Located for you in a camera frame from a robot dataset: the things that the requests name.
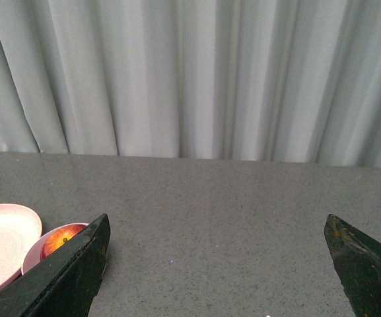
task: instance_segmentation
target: apple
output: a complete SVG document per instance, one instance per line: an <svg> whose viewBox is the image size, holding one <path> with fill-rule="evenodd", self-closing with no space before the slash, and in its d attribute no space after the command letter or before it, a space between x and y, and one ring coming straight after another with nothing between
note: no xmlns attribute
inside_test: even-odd
<svg viewBox="0 0 381 317"><path fill-rule="evenodd" d="M55 231L45 241L42 251L40 252L40 259L43 260L49 256L52 252L57 250L60 246L63 246L68 240L73 238L76 234L79 234L86 227L86 225L82 224L73 224Z"/></svg>

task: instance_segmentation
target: curtain fold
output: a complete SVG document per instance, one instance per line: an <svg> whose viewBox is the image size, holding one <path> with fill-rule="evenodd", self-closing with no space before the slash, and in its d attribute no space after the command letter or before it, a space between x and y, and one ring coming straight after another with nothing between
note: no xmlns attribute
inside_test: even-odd
<svg viewBox="0 0 381 317"><path fill-rule="evenodd" d="M0 151L381 167L381 1L0 0Z"/></svg>

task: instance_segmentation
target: pink bowl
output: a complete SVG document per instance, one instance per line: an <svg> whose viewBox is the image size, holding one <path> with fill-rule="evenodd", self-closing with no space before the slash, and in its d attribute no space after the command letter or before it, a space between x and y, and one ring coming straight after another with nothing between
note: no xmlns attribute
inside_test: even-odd
<svg viewBox="0 0 381 317"><path fill-rule="evenodd" d="M33 210L0 203L0 290L20 275L24 257L41 233L40 218Z"/></svg>
<svg viewBox="0 0 381 317"><path fill-rule="evenodd" d="M60 228L70 226L70 225L85 225L87 226L88 223L69 223L67 225L60 226L58 228L55 228L48 233L44 234L34 245L31 247L29 252L27 253L26 257L24 258L23 265L21 267L21 273L24 275L28 271L30 271L36 264L40 262L40 252L42 251L42 248L45 244L45 241L53 234L55 231L57 231Z"/></svg>

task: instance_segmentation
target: red apple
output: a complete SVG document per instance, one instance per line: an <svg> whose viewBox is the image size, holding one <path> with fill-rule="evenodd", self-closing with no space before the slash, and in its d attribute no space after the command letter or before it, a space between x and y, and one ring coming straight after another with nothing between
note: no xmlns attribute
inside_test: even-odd
<svg viewBox="0 0 381 317"><path fill-rule="evenodd" d="M86 225L74 224L62 227L55 231L45 241L42 251L40 252L40 259L43 260L52 252L63 246L68 240L73 238L76 234L80 233Z"/></svg>

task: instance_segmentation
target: speckled gray surface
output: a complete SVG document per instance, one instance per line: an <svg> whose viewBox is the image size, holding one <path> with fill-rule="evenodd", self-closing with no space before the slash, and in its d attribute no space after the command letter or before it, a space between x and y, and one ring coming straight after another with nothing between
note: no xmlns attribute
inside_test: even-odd
<svg viewBox="0 0 381 317"><path fill-rule="evenodd" d="M354 316L324 224L381 242L381 169L0 153L0 203L44 231L110 217L89 316Z"/></svg>

